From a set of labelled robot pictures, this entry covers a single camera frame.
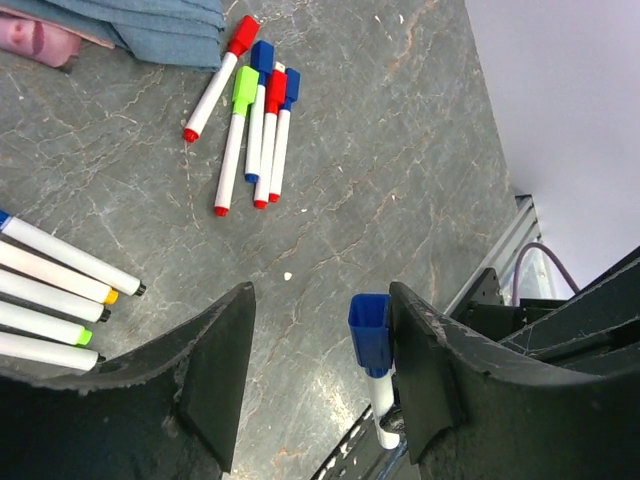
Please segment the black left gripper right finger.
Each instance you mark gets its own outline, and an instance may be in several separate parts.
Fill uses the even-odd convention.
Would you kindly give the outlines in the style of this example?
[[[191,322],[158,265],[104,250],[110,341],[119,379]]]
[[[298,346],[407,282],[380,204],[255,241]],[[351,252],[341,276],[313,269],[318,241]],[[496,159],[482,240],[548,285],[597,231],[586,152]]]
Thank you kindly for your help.
[[[639,369],[549,365],[394,282],[392,337],[409,459],[424,479],[635,479]]]

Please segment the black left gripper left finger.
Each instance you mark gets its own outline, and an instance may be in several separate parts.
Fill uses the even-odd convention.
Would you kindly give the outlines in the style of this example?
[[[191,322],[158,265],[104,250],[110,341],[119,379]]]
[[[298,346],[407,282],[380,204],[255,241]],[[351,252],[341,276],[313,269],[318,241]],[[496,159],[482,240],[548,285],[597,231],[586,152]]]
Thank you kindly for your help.
[[[256,313],[241,283],[82,375],[1,372],[5,479],[218,479],[231,469]]]

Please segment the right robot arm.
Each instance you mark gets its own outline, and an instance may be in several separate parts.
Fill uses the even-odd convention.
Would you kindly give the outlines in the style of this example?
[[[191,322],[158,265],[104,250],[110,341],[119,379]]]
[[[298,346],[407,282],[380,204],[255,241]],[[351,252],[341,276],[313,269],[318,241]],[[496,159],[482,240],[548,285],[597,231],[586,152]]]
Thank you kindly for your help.
[[[593,375],[639,367],[639,251],[633,250],[569,300],[505,304],[486,268],[449,314],[536,360]]]

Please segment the black cap marker outer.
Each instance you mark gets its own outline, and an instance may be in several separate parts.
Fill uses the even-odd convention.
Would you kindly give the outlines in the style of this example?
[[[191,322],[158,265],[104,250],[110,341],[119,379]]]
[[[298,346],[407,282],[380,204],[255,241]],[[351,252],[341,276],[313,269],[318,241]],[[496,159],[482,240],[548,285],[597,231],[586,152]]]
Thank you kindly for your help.
[[[105,360],[92,350],[5,332],[1,333],[1,354],[85,372]]]

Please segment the black cap marker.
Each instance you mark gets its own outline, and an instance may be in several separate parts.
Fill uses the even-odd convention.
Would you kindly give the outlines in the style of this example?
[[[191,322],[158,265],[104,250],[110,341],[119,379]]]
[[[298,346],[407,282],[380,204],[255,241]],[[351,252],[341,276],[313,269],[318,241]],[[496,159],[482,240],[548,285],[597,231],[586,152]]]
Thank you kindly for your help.
[[[2,326],[39,335],[68,345],[86,346],[92,339],[92,332],[82,325],[11,303],[1,303],[0,318]]]
[[[1,354],[85,372],[105,360],[92,350],[5,332],[1,333]]]

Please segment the blue cap marker left group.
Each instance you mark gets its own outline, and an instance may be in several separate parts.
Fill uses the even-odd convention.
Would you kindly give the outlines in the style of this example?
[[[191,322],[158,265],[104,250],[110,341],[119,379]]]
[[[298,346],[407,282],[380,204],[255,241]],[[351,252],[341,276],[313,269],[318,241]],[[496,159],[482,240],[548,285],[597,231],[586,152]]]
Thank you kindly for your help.
[[[142,281],[39,228],[1,211],[1,232],[65,265],[87,274],[129,296],[142,296]]]

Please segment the red cap marker left group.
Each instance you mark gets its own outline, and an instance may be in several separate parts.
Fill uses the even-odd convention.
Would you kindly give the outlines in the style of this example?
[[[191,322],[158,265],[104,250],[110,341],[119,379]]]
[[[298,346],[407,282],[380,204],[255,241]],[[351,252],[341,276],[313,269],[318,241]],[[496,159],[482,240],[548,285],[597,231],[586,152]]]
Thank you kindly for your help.
[[[5,270],[1,271],[1,292],[92,323],[111,317],[102,304]]]

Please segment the yellow cap marker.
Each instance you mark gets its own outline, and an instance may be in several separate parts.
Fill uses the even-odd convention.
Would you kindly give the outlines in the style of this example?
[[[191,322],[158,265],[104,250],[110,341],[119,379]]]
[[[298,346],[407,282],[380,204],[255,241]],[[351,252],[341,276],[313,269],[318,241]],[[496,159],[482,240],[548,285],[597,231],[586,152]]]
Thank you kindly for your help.
[[[1,264],[97,303],[113,305],[119,293],[112,287],[69,268],[1,242]]]

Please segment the green cap marker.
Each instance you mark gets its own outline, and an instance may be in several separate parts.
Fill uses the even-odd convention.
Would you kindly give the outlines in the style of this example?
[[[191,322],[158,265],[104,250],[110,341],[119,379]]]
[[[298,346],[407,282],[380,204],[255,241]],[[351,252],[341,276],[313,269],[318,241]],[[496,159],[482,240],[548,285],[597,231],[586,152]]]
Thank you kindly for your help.
[[[241,67],[235,76],[232,116],[214,202],[217,217],[225,217],[230,210],[246,116],[256,99],[258,80],[259,72],[250,66]]]

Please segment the blue folded cloth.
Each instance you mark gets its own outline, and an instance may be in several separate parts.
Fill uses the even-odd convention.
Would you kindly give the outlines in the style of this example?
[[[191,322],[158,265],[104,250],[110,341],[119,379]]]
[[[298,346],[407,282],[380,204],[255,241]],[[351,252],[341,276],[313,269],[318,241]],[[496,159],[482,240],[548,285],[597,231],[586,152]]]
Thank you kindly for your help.
[[[215,72],[221,67],[225,16],[219,1],[3,1],[7,13],[32,17],[141,61]]]

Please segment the pink folded cloth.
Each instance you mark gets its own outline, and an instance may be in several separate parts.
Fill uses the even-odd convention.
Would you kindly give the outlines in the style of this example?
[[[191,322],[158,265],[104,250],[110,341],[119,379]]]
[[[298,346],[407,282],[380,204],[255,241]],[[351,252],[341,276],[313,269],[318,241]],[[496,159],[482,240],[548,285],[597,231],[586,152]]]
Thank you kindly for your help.
[[[73,25],[15,11],[1,11],[1,49],[49,66],[70,71],[77,62],[80,47],[89,42],[113,49],[116,44],[107,33],[95,33],[91,25]]]

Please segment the red cap marker top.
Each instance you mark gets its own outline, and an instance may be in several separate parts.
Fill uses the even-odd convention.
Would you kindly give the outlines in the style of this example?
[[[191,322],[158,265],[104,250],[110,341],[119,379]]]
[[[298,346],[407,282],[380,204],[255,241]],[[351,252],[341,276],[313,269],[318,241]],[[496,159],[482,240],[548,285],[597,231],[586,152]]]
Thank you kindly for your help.
[[[193,143],[201,136],[240,56],[252,46],[259,28],[258,21],[251,15],[245,15],[236,26],[222,58],[220,69],[211,78],[183,129],[182,138],[186,142]]]

